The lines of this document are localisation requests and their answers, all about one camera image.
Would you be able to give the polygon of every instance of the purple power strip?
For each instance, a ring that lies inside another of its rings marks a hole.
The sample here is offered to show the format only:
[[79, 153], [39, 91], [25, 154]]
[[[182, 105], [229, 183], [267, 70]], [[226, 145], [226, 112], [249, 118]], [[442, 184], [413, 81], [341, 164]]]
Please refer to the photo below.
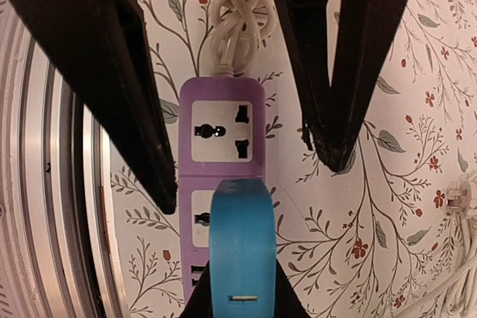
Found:
[[184, 299], [209, 260], [212, 193], [224, 179], [265, 179], [265, 91], [253, 78], [195, 77], [180, 90], [179, 216]]

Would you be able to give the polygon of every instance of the wall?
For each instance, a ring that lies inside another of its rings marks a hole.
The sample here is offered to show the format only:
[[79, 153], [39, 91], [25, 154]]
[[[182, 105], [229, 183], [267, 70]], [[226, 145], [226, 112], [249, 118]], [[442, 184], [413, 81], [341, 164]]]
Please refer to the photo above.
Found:
[[[177, 156], [177, 93], [208, 75], [210, 0], [140, 0]], [[334, 50], [339, 0], [329, 6]], [[279, 260], [311, 317], [389, 317], [449, 276], [460, 220], [450, 181], [477, 167], [477, 0], [409, 0], [353, 160], [332, 174], [300, 140], [300, 108], [282, 35], [248, 75], [267, 93], [268, 186]], [[183, 309], [177, 214], [155, 209], [113, 151], [116, 222], [133, 317]], [[440, 315], [443, 297], [421, 311]]]

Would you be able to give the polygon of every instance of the leaf pattern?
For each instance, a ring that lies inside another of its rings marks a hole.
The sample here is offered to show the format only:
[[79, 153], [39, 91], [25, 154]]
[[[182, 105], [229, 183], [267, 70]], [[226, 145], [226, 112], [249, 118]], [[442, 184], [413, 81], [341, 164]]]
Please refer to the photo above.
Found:
[[[180, 87], [211, 70], [210, 0], [139, 3], [176, 156]], [[339, 5], [329, 1], [335, 25]], [[356, 147], [340, 173], [331, 173], [301, 139], [300, 106], [279, 34], [266, 39], [247, 74], [236, 74], [257, 78], [265, 88], [277, 255], [311, 318], [392, 317], [460, 264], [460, 217], [446, 213], [443, 194], [448, 180], [477, 165], [476, 9], [477, 0], [409, 0]], [[330, 27], [330, 42], [337, 30]], [[131, 316], [178, 317], [184, 303], [180, 216], [158, 211], [114, 151], [112, 159]], [[447, 318], [443, 300], [441, 295], [429, 302], [418, 317]]]
[[171, 10], [176, 14], [177, 20], [182, 22], [183, 20], [183, 13], [182, 13], [182, 5], [179, 0], [168, 0], [169, 7]]
[[378, 77], [376, 85], [381, 91], [383, 91], [384, 93], [387, 93], [388, 95], [401, 94], [401, 92], [398, 92], [394, 87], [392, 87], [389, 83], [387, 83], [386, 80], [382, 78], [381, 76]]
[[378, 146], [395, 153], [404, 153], [397, 139], [387, 130], [379, 131]]

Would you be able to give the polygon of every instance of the white cord plug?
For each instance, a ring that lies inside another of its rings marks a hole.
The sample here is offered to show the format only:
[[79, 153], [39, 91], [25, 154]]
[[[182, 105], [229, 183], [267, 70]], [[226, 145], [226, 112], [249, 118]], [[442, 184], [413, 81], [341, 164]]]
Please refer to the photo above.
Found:
[[211, 0], [214, 76], [243, 72], [278, 25], [273, 0]]
[[444, 310], [471, 318], [477, 310], [477, 171], [462, 174], [447, 187], [447, 208], [461, 216], [464, 264], [431, 293], [409, 305], [394, 318], [418, 317], [424, 305], [446, 292]]

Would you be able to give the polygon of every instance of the socket hole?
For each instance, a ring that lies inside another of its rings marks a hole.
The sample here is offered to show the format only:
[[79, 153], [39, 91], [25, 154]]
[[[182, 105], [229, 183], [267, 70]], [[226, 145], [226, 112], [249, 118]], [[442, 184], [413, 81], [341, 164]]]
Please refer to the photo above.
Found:
[[205, 266], [191, 266], [192, 273], [202, 273], [205, 269]]
[[212, 136], [223, 137], [226, 130], [222, 126], [212, 127], [210, 124], [202, 124], [200, 127], [194, 127], [194, 134], [204, 139], [208, 139]]
[[247, 105], [239, 105], [238, 112], [236, 115], [236, 122], [237, 123], [247, 123], [250, 122], [248, 118], [248, 106]]
[[202, 226], [209, 226], [210, 225], [210, 213], [209, 212], [203, 212], [200, 215], [195, 215], [194, 216], [194, 222], [198, 223]]
[[248, 158], [249, 145], [250, 145], [250, 142], [248, 141], [248, 139], [245, 139], [244, 141], [236, 141], [236, 148], [237, 148], [237, 154], [239, 159]]

